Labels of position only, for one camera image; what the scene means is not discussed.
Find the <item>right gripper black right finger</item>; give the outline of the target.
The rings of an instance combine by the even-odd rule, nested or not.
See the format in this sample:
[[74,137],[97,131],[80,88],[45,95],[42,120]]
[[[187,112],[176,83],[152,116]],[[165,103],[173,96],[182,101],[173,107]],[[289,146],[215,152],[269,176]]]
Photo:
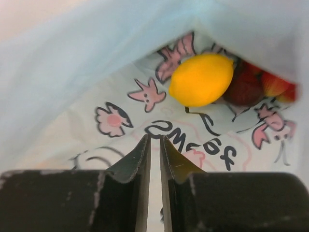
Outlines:
[[160,138],[167,232],[306,232],[309,193],[289,173],[209,173]]

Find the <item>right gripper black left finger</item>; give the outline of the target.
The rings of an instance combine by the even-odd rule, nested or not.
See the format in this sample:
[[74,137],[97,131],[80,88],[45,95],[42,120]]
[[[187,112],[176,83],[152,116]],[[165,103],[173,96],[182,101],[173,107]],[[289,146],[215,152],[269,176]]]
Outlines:
[[151,139],[106,170],[12,170],[0,177],[3,232],[144,232]]

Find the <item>blue plastic bag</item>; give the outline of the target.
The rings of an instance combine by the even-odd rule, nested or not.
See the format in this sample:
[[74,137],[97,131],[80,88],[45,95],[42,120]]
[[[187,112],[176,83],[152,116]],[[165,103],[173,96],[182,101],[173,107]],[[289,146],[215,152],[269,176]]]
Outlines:
[[306,0],[89,0],[0,44],[0,169],[103,77],[192,29],[308,86]]

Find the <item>fake strawberries cluster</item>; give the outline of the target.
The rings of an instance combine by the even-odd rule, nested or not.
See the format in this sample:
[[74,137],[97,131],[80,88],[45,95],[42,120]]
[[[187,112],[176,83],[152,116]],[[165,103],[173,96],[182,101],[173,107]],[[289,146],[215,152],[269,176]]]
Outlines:
[[292,103],[296,101],[297,84],[285,81],[246,61],[243,62],[243,65],[259,77],[266,97],[275,97],[276,100],[283,103]]

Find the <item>yellow fake lemon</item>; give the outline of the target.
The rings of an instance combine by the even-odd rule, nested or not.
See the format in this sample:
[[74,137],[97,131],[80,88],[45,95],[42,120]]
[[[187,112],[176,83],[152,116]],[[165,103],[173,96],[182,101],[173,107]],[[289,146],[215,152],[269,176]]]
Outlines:
[[186,107],[202,107],[218,100],[228,89],[234,61],[223,55],[202,54],[182,63],[171,76],[169,94]]

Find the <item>dark brown fake fruit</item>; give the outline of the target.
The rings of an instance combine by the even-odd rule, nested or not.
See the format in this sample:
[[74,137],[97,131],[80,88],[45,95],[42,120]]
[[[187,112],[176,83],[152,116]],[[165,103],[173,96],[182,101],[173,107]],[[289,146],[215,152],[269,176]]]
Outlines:
[[223,99],[236,106],[254,106],[264,97],[261,81],[252,72],[241,72],[232,79]]

